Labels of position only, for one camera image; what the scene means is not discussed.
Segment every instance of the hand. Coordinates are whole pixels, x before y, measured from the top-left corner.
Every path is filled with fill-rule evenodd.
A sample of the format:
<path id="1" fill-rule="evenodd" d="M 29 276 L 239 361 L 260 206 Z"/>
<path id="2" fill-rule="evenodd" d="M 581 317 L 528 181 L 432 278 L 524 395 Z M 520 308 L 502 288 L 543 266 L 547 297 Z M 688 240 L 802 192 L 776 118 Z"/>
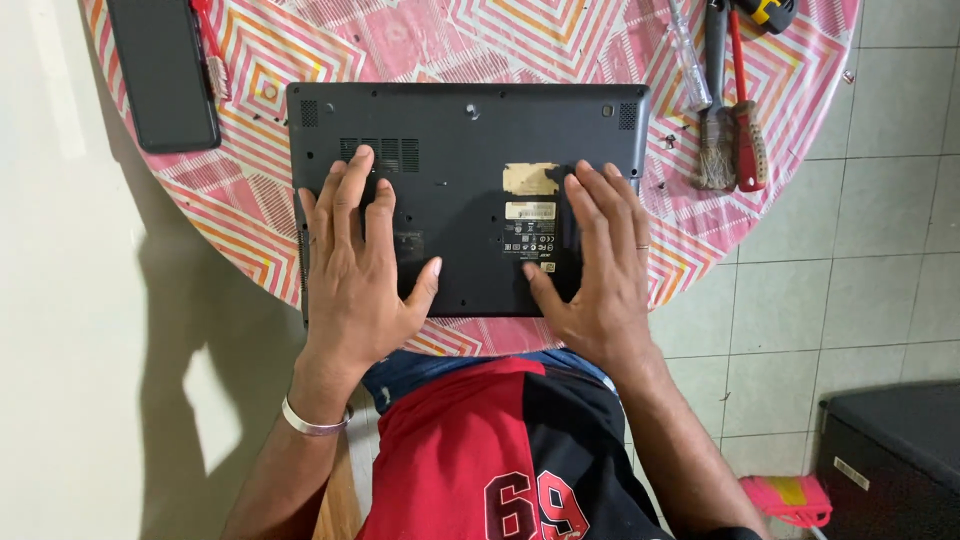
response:
<path id="1" fill-rule="evenodd" d="M 396 196 L 385 179 L 367 206 L 366 241 L 360 232 L 360 197 L 372 165 L 373 149 L 360 145 L 349 164 L 333 163 L 319 198 L 308 189 L 298 192 L 310 232 L 310 330 L 297 369 L 353 386 L 423 326 L 441 268 L 440 258 L 429 260 L 410 297 L 397 296 Z"/>
<path id="2" fill-rule="evenodd" d="M 535 263 L 523 273 L 550 329 L 616 382 L 656 350 L 647 324 L 647 213 L 610 163 L 601 174 L 581 160 L 564 186 L 582 233 L 580 291 L 566 304 Z"/>

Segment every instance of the round table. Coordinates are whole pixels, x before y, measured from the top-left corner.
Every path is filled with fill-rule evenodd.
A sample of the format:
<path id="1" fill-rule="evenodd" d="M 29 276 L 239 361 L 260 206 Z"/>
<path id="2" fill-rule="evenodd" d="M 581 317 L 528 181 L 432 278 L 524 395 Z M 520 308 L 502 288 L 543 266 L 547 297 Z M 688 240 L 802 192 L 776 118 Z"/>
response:
<path id="1" fill-rule="evenodd" d="M 707 0 L 682 0 L 703 47 Z M 640 83 L 654 90 L 640 200 L 650 213 L 650 308 L 701 279 L 777 199 L 827 113 L 857 0 L 802 0 L 779 36 L 743 25 L 771 178 L 758 193 L 696 191 L 697 117 L 684 110 L 666 0 L 213 0 L 230 74 L 223 144 L 143 158 L 187 219 L 242 272 L 300 304 L 283 88 L 294 81 Z M 132 132 L 105 0 L 84 0 L 110 93 Z M 727 96 L 733 100 L 728 55 Z M 676 142 L 665 142 L 669 135 Z M 405 348 L 444 356 L 560 346 L 541 319 L 431 319 Z"/>

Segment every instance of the silver bracelet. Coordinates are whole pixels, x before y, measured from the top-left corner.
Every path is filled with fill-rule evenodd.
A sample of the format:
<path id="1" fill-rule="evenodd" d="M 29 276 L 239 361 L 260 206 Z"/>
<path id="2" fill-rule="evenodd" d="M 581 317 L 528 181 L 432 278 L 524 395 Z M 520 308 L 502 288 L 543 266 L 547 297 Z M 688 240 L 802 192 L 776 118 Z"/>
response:
<path id="1" fill-rule="evenodd" d="M 290 424 L 291 428 L 303 433 L 304 435 L 310 435 L 311 437 L 339 433 L 347 427 L 350 419 L 353 418 L 353 407 L 350 406 L 350 404 L 347 404 L 347 411 L 344 412 L 344 421 L 340 424 L 334 424 L 333 426 L 318 426 L 316 424 L 310 424 L 309 422 L 304 421 L 302 418 L 297 416 L 297 413 L 294 412 L 294 409 L 290 408 L 290 403 L 287 402 L 286 396 L 283 396 L 282 409 L 283 418 L 286 418 L 287 423 Z"/>

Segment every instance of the person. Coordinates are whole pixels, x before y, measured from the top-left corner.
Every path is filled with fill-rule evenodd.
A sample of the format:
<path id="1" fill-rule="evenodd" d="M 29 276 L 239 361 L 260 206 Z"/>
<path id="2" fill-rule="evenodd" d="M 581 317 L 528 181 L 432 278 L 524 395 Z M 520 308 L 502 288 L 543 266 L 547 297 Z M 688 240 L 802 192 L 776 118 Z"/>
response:
<path id="1" fill-rule="evenodd" d="M 584 254 L 573 300 L 563 302 L 536 264 L 523 266 L 569 349 L 436 358 L 391 355 L 425 321 L 442 261 L 429 260 L 410 297 L 398 298 L 387 180 L 361 234 L 372 163 L 362 145 L 349 164 L 333 163 L 319 197 L 299 192 L 310 232 L 308 337 L 284 414 L 222 538 L 311 537 L 337 435 L 302 431 L 342 424 L 361 380 L 382 417 L 372 507 L 357 538 L 669 538 L 624 449 L 624 412 L 677 538 L 767 537 L 651 338 L 647 216 L 613 165 L 596 171 L 581 160 L 564 179 Z"/>

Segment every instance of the black laptop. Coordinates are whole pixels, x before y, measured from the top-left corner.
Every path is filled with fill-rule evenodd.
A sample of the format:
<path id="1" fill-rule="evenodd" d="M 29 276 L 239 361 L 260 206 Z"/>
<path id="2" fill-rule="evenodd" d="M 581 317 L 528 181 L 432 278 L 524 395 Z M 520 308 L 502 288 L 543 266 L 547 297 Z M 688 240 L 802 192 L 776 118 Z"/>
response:
<path id="1" fill-rule="evenodd" d="M 373 148 L 362 207 L 376 179 L 391 181 L 401 298 L 440 256 L 430 316 L 538 317 L 524 261 L 539 264 L 565 300 L 580 288 L 564 176 L 583 159 L 611 162 L 638 182 L 650 88 L 298 83 L 287 87 L 287 105 L 294 188 L 319 193 L 333 161 Z M 305 316 L 309 238 L 299 200 L 295 208 Z"/>

